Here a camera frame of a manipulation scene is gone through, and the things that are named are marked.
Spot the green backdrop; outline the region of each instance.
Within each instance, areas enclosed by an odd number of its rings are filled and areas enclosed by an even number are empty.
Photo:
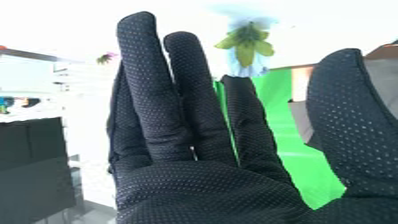
[[[277,139],[278,156],[289,171],[301,198],[317,208],[341,194],[344,187],[332,173],[323,153],[309,148],[298,136],[287,101],[291,99],[291,70],[275,70],[253,78],[257,97],[266,109],[266,120]],[[225,113],[221,84],[214,83],[216,95]]]

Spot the green leaf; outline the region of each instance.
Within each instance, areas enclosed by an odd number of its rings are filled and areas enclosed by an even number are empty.
[[[273,49],[271,49],[271,45],[268,42],[264,41],[255,41],[255,52],[262,55],[262,56],[271,56],[273,55]]]
[[[218,49],[230,49],[236,45],[234,34],[229,34],[227,38],[214,45]]]
[[[269,33],[266,31],[259,31],[259,38],[264,40],[269,36]]]
[[[253,60],[253,44],[243,43],[236,46],[236,58],[239,61],[241,67],[248,67],[252,65]]]

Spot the gloved hand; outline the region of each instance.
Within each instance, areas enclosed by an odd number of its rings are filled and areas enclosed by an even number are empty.
[[[277,157],[250,80],[225,77],[234,155],[195,36],[179,32],[165,38],[172,76],[149,13],[122,19],[117,37],[122,64],[108,119],[117,223],[392,223],[392,194],[365,194],[369,198],[348,194],[317,211],[309,209]],[[323,111],[325,105],[321,110],[309,108],[314,117],[328,117],[332,110]],[[353,147],[325,150],[330,158],[335,154],[349,155]],[[348,162],[330,159],[330,165],[342,165],[342,169]]]

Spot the flower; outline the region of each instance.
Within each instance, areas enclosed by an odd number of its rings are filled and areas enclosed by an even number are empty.
[[[273,55],[271,45],[264,41],[268,35],[261,24],[250,21],[227,33],[225,39],[214,45],[227,50],[229,76],[255,77],[266,74],[266,61]]]

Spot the blurry background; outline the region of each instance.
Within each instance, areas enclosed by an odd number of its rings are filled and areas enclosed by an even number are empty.
[[[269,61],[275,70],[262,78],[253,79],[253,83],[278,153],[310,207],[319,207],[339,196],[342,187],[323,154],[301,144],[289,115],[285,103],[291,94],[305,99],[309,77],[307,70],[296,72],[291,66],[317,63],[341,48],[358,48],[365,54],[381,44],[390,43],[398,38],[396,6],[398,2],[392,0],[1,2],[0,45],[8,50],[0,50],[0,106],[5,98],[15,99],[15,105],[8,107],[8,113],[0,113],[0,123],[62,117],[76,195],[74,207],[58,211],[37,223],[113,222],[104,122],[118,57],[104,65],[97,65],[95,59],[106,52],[118,53],[115,25],[122,17],[142,10],[156,14],[159,38],[181,30],[197,34],[213,76],[220,76],[225,71],[223,52],[213,45],[225,36],[227,25],[236,18],[264,15],[271,17],[275,24],[268,42],[275,48]],[[214,87],[223,102],[218,83]],[[22,102],[28,99],[40,101],[24,108]]]

